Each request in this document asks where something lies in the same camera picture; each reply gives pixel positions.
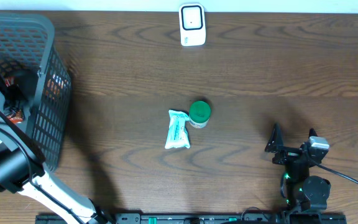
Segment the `green lidded white jar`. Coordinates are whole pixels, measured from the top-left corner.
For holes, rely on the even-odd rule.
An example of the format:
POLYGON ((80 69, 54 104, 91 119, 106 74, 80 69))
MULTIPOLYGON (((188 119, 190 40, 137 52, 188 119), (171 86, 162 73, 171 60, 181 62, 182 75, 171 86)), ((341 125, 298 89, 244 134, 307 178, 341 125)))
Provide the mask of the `green lidded white jar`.
POLYGON ((211 107, 205 101, 196 101, 189 109, 190 124, 194 128, 204 128, 211 116, 211 107))

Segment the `red Top chocolate bar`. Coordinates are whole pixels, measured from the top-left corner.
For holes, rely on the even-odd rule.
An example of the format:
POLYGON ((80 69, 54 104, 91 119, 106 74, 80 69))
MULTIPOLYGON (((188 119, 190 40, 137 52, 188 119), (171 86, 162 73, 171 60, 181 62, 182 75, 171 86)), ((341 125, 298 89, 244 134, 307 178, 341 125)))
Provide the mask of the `red Top chocolate bar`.
POLYGON ((23 94, 17 84, 14 83, 14 77, 5 78, 5 84, 8 89, 8 99, 4 105, 4 114, 7 119, 14 124, 19 124, 24 121, 24 112, 21 106, 23 94))

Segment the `orange small carton box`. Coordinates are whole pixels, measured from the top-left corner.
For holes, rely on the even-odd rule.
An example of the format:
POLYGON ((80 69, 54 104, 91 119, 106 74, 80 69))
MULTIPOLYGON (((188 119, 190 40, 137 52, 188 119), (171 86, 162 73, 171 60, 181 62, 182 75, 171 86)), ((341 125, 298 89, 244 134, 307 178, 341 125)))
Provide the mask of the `orange small carton box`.
POLYGON ((58 75, 52 75, 46 82, 44 95, 51 100, 60 100, 65 92, 65 81, 58 75))

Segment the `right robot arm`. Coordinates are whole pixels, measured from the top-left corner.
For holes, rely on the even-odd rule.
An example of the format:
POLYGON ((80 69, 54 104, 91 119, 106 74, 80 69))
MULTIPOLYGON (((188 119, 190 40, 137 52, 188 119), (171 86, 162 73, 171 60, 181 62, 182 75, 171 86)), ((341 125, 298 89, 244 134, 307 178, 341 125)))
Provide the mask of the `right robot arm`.
POLYGON ((300 147, 284 145, 279 124, 274 124, 265 152, 273 153, 272 162, 283 165, 282 197, 288 200, 283 215, 285 223, 306 223, 303 214, 319 217, 319 212, 327 209, 331 190, 330 181, 310 174, 310 168, 321 163, 329 152, 329 143, 319 137, 316 131, 309 130, 308 140, 300 147))

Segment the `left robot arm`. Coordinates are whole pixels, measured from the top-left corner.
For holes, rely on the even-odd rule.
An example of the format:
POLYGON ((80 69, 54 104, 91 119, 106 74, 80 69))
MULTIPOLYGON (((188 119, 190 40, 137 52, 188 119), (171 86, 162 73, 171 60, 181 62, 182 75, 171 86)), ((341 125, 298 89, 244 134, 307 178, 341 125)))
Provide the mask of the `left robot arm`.
POLYGON ((0 192, 30 197, 67 223, 115 223, 112 216, 50 171, 43 152, 1 111, 4 102, 0 92, 0 192))

